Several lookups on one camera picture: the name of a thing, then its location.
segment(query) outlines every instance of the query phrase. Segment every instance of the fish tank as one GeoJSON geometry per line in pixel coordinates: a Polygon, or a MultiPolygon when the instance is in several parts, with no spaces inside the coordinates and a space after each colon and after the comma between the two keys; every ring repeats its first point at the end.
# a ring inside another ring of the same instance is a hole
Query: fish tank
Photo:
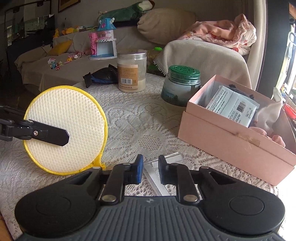
{"type": "Polygon", "coordinates": [[[22,20],[19,23],[7,26],[7,45],[11,45],[14,41],[25,38],[30,34],[48,28],[55,29],[54,14],[33,18],[27,21],[22,20]]]}

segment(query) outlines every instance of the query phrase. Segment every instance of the metal rivet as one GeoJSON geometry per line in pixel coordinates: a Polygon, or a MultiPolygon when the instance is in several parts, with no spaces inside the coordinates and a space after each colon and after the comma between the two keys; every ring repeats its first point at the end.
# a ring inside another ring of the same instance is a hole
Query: metal rivet
{"type": "Polygon", "coordinates": [[[197,196],[195,195],[185,195],[183,199],[187,202],[196,202],[198,200],[197,196]]]}
{"type": "Polygon", "coordinates": [[[102,200],[104,202],[115,202],[116,201],[116,197],[114,195],[104,195],[102,197],[102,200]]]}

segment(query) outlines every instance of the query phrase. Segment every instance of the yellow edge trim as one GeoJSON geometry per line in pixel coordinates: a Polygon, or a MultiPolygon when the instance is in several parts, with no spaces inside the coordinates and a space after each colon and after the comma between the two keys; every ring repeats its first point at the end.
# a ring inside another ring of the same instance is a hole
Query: yellow edge trim
{"type": "Polygon", "coordinates": [[[89,164],[88,166],[86,166],[85,168],[83,169],[80,169],[78,171],[74,171],[74,172],[54,172],[54,171],[51,171],[45,167],[43,167],[42,165],[40,165],[36,159],[33,157],[33,155],[31,154],[28,146],[27,146],[27,140],[24,140],[24,147],[28,153],[28,155],[30,156],[30,158],[35,162],[35,164],[42,168],[44,171],[47,171],[49,173],[52,173],[52,174],[55,174],[55,175],[72,175],[72,174],[76,174],[78,172],[82,172],[88,168],[91,168],[91,167],[101,167],[102,169],[105,169],[106,168],[106,165],[102,164],[101,163],[101,158],[102,158],[102,155],[103,155],[103,152],[104,152],[104,149],[105,149],[105,146],[106,146],[106,143],[107,143],[107,137],[108,137],[108,123],[107,123],[107,118],[106,118],[106,115],[102,109],[102,107],[100,106],[100,104],[96,101],[96,99],[90,95],[89,93],[85,92],[84,90],[82,89],[79,89],[77,87],[74,87],[74,86],[70,86],[70,85],[60,85],[60,86],[56,86],[56,87],[52,87],[50,89],[47,89],[43,92],[41,92],[37,97],[35,97],[32,102],[30,103],[30,105],[28,106],[27,110],[26,110],[26,113],[25,113],[25,116],[24,116],[24,119],[27,118],[27,115],[28,115],[28,112],[30,110],[30,108],[32,107],[32,105],[34,104],[34,102],[42,95],[46,94],[47,92],[50,92],[52,90],[56,90],[56,89],[70,89],[70,90],[75,90],[75,91],[78,91],[80,92],[81,94],[85,95],[86,97],[90,98],[90,100],[98,107],[99,111],[100,111],[100,114],[102,115],[103,117],[103,120],[104,120],[104,142],[103,142],[103,145],[102,145],[102,148],[99,152],[99,154],[97,155],[97,157],[93,160],[93,162],[91,164],[89,164]]]}

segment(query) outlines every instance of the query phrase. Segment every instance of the red object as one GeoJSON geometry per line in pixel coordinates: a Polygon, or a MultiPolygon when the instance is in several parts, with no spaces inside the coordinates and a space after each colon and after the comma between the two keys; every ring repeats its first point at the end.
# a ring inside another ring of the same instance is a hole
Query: red object
{"type": "Polygon", "coordinates": [[[292,119],[296,119],[296,111],[291,106],[289,106],[288,104],[284,104],[283,109],[285,110],[287,116],[292,119]]]}

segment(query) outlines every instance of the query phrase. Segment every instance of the round white mesh pad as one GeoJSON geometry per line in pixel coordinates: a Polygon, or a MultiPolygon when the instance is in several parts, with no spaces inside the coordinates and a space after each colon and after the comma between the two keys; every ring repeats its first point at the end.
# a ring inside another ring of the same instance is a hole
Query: round white mesh pad
{"type": "Polygon", "coordinates": [[[45,171],[69,175],[102,166],[107,120],[90,94],[73,86],[53,87],[31,102],[24,119],[65,129],[70,136],[62,147],[35,139],[24,141],[29,156],[45,171]]]}

